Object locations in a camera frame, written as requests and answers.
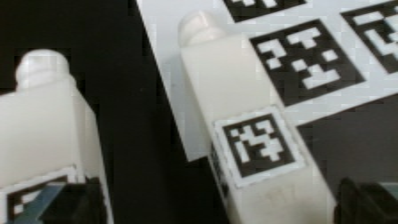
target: white plastic part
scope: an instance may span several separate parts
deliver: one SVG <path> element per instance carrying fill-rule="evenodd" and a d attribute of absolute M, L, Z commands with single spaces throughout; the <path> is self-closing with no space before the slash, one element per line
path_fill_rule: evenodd
<path fill-rule="evenodd" d="M 221 179 L 229 188 L 224 202 L 231 223 L 331 224 L 334 197 L 297 128 L 285 117 L 285 106 L 245 35 L 185 47 L 181 57 L 219 157 L 213 167 L 221 167 Z M 277 113 L 274 117 L 285 126 L 285 138 L 304 165 L 299 162 L 295 167 L 242 177 L 224 126 L 270 113 Z M 249 142 L 260 139 L 235 134 Z"/>
<path fill-rule="evenodd" d="M 36 50 L 25 55 L 16 80 L 18 91 L 0 96 L 0 223 L 13 189 L 29 188 L 34 180 L 73 167 L 71 182 L 100 177 L 112 224 L 96 117 L 57 52 Z"/>
<path fill-rule="evenodd" d="M 205 11 L 194 12 L 180 24 L 180 45 L 194 45 L 224 36 L 226 32 L 217 27 L 212 15 Z"/>

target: black and white square marker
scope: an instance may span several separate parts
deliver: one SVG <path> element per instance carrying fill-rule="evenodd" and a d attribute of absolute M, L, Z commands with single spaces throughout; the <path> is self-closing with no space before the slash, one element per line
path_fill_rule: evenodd
<path fill-rule="evenodd" d="M 306 4 L 304 0 L 224 0 L 235 22 Z"/>
<path fill-rule="evenodd" d="M 286 106 L 364 81 L 320 20 L 251 43 Z"/>
<path fill-rule="evenodd" d="M 73 183 L 75 180 L 77 169 L 66 167 L 13 186 L 0 188 L 0 224 L 14 220 L 23 213 L 25 206 L 34 201 L 46 185 L 55 182 Z"/>
<path fill-rule="evenodd" d="M 389 74 L 398 72 L 398 1 L 345 12 L 343 17 Z"/>
<path fill-rule="evenodd" d="M 217 121 L 215 131 L 238 187 L 304 166 L 299 146 L 274 106 Z"/>

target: white object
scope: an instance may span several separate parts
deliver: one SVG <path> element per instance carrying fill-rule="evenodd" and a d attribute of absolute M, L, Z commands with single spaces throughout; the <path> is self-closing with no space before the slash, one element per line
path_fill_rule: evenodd
<path fill-rule="evenodd" d="M 229 189 L 229 193 L 221 191 L 229 221 L 235 224 L 333 223 L 333 194 L 285 116 L 247 37 L 203 38 L 203 42 L 181 47 L 187 79 L 215 147 L 210 156 L 219 169 L 215 175 Z"/>
<path fill-rule="evenodd" d="M 54 178 L 100 177 L 114 223 L 94 113 L 77 90 L 64 56 L 32 51 L 16 70 L 16 92 L 0 96 L 0 223 L 7 196 Z"/>
<path fill-rule="evenodd" d="M 372 22 L 380 21 L 384 23 L 386 21 L 386 24 L 393 24 L 395 15 L 388 16 L 388 14 L 393 13 L 388 9 L 395 10 L 395 6 L 380 5 L 377 7 L 377 5 L 393 3 L 395 1 L 306 0 L 302 1 L 304 4 L 295 7 L 283 9 L 267 15 L 258 15 L 240 22 L 233 21 L 233 12 L 226 2 L 237 3 L 237 7 L 233 8 L 233 10 L 237 10 L 237 14 L 240 14 L 240 8 L 245 10 L 245 6 L 249 7 L 254 4 L 254 1 L 251 0 L 137 0 L 187 158 L 190 161 L 208 155 L 212 142 L 205 132 L 197 105 L 192 104 L 194 97 L 185 83 L 183 66 L 178 56 L 178 26 L 185 15 L 190 14 L 192 11 L 206 10 L 212 12 L 215 20 L 228 30 L 231 30 L 233 33 L 245 34 L 251 38 L 274 32 L 283 32 L 286 28 L 293 28 L 302 23 L 320 20 L 350 62 L 359 70 L 364 82 L 341 88 L 338 91 L 333 91 L 329 94 L 288 107 L 286 116 L 290 117 L 295 126 L 311 123 L 347 109 L 398 93 L 398 72 L 386 72 L 380 61 L 370 51 L 370 47 L 366 46 L 366 40 L 361 39 L 359 33 L 341 16 L 341 13 L 359 10 L 368 6 L 375 6 L 372 10 L 354 13 L 354 15 L 357 15 L 354 16 L 354 20 L 357 25 L 368 24 L 368 27 L 373 27 L 373 29 L 382 32 L 382 30 L 388 30 L 389 28 L 377 29 L 379 25 L 377 23 L 372 25 Z M 260 5 L 265 3 L 272 9 L 270 11 L 274 11 L 277 7 L 292 5 L 290 3 L 285 3 L 285 1 L 267 0 L 258 0 L 256 3 L 260 3 Z M 247 9 L 242 11 L 242 14 L 247 16 L 251 14 L 254 15 L 254 11 L 258 10 Z M 396 33 L 391 33 L 389 35 L 389 43 L 379 40 L 380 38 L 377 38 L 377 36 L 382 36 L 380 33 L 377 35 L 373 33 L 372 36 L 375 37 L 373 43 L 368 44 L 379 48 L 380 53 L 393 52 L 396 47 L 395 44 L 391 44 L 391 41 L 398 40 Z M 279 61 L 270 60 L 270 65 L 277 67 Z M 311 71 L 315 78 L 308 80 L 308 88 L 317 88 L 320 84 L 338 80 L 334 72 L 322 72 L 317 67 L 311 67 Z"/>

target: black background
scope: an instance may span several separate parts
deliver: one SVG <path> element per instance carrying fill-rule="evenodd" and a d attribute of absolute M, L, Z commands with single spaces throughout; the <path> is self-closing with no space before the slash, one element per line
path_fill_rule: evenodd
<path fill-rule="evenodd" d="M 68 57 L 98 116 L 116 223 L 228 223 L 208 161 L 185 159 L 135 1 L 0 1 L 0 94 L 41 48 Z"/>

